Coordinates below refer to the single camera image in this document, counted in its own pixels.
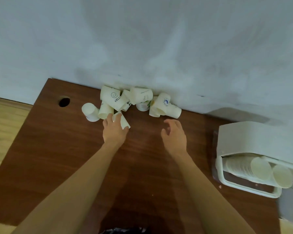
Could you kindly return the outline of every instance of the wooden floor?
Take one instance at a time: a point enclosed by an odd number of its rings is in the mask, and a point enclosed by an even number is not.
[[[0,104],[0,164],[28,113],[29,111],[25,109]],[[292,223],[281,220],[280,225],[283,234],[293,233]],[[0,224],[0,234],[9,234],[14,228]]]

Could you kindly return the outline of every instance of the hand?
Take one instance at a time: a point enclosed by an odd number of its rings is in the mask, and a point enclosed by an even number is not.
[[[121,147],[121,145],[126,140],[126,135],[129,131],[129,127],[126,126],[124,129],[121,128],[121,116],[122,114],[117,114],[116,119],[113,122],[112,113],[107,115],[107,118],[103,121],[103,139],[104,143],[111,143]]]
[[[165,149],[173,157],[182,156],[187,153],[187,137],[182,129],[180,121],[166,119],[164,121],[169,125],[167,131],[162,129],[162,136]]]

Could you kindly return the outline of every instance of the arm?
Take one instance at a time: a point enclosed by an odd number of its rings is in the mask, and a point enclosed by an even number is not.
[[[12,232],[13,234],[77,233],[100,189],[110,162],[124,143],[128,127],[121,114],[103,121],[102,147],[64,183],[48,195]]]
[[[187,153],[187,138],[181,123],[169,119],[164,122],[169,124],[168,134],[165,129],[161,132],[165,149],[179,166],[206,233],[255,234],[242,216],[195,165]]]

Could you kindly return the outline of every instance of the forearm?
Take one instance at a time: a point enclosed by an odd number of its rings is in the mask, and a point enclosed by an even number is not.
[[[176,157],[175,161],[179,165],[207,234],[255,233],[195,165],[188,154]]]
[[[47,196],[13,234],[76,233],[86,217],[118,146],[104,144],[80,169]]]

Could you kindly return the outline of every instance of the wooden desk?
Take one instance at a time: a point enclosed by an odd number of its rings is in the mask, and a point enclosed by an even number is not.
[[[59,107],[61,96],[70,104]],[[18,225],[50,192],[102,145],[102,120],[89,122],[86,102],[100,106],[100,91],[48,79],[0,166],[0,223]],[[109,167],[81,233],[110,227],[150,226],[152,233],[202,233],[177,165],[160,137],[165,117],[131,106],[127,140]],[[226,120],[183,111],[180,121],[196,165],[257,233],[280,233],[276,200],[226,187],[211,176],[207,154],[213,131]]]

